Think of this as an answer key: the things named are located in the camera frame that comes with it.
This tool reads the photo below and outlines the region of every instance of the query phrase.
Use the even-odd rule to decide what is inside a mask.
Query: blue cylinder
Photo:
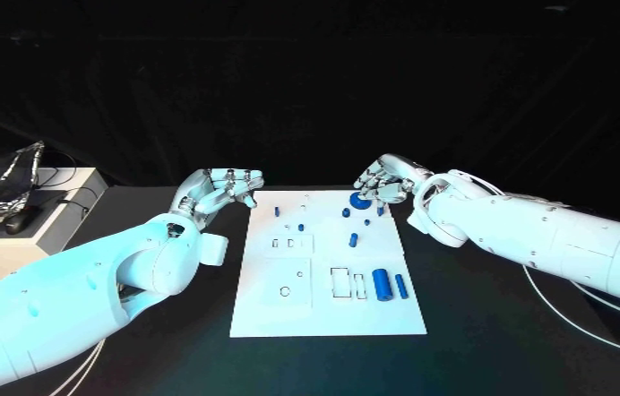
[[[372,271],[372,280],[375,281],[377,300],[380,302],[392,300],[393,294],[390,293],[390,279],[388,278],[388,271],[385,269],[375,269]]]
[[[406,294],[406,287],[403,286],[403,276],[399,273],[396,274],[396,286],[401,292],[401,298],[406,299],[409,295]]]
[[[359,192],[354,192],[349,197],[349,203],[357,210],[366,210],[370,205],[372,201],[367,201],[366,199],[359,198]]]

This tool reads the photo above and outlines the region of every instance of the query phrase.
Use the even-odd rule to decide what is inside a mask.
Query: white box
[[[73,168],[59,168],[50,184],[67,182],[53,187],[43,187],[42,190],[57,190],[59,192],[69,190],[63,199],[75,201],[92,209],[95,204],[92,192],[85,189],[72,189],[88,187],[101,198],[106,189],[105,181],[95,168],[78,168],[75,176],[70,178],[72,173]],[[39,181],[43,182],[55,174],[55,170],[39,168],[37,174]],[[80,217],[80,207],[72,203],[60,203],[33,237],[0,238],[0,279],[26,264],[62,251],[80,226]]]

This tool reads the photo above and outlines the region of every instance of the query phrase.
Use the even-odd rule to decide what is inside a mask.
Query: blue cap
[[[352,194],[352,197],[349,198],[349,202],[357,210],[366,210],[372,205],[372,201],[367,201],[359,198],[359,192],[354,192]]]

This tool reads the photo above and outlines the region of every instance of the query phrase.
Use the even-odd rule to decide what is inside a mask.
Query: white robotic arm
[[[406,221],[442,244],[458,247],[471,239],[490,253],[620,297],[620,222],[538,197],[503,194],[474,179],[458,170],[432,175],[385,154],[353,185],[362,199],[388,203],[414,193]]]
[[[219,266],[228,239],[200,230],[229,202],[255,207],[259,171],[197,170],[166,214],[11,272],[0,280],[0,385],[75,357]],[[134,287],[121,296],[118,285]]]

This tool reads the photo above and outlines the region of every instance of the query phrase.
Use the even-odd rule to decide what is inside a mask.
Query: robotic hand
[[[434,175],[393,154],[377,158],[353,186],[360,199],[386,203],[411,192],[406,222],[442,244],[458,247],[471,239],[484,251],[620,297],[620,222],[504,194],[458,170]]]
[[[249,192],[262,185],[256,170],[197,170],[167,213],[0,280],[0,385],[75,357],[179,294],[199,263],[222,264],[229,241],[200,230],[228,203],[255,207]]]

